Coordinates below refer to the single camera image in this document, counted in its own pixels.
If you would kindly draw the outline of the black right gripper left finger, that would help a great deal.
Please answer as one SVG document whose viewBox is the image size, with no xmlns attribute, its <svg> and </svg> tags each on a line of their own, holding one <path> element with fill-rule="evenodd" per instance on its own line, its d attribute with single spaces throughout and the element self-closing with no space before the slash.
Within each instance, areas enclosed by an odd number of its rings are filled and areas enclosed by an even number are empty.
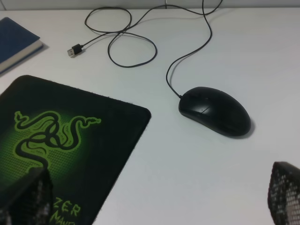
<svg viewBox="0 0 300 225">
<path fill-rule="evenodd" d="M 53 183 L 45 168 L 31 168 L 0 192 L 2 225 L 48 225 L 53 212 Z"/>
</svg>

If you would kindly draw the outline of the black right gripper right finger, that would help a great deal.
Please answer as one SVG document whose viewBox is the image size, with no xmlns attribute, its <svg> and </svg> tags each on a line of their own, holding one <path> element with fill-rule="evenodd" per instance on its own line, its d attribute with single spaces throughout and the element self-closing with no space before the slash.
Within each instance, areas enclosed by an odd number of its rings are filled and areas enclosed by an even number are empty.
<svg viewBox="0 0 300 225">
<path fill-rule="evenodd" d="M 274 224 L 300 223 L 300 170 L 288 162 L 274 162 L 268 189 L 268 207 Z"/>
</svg>

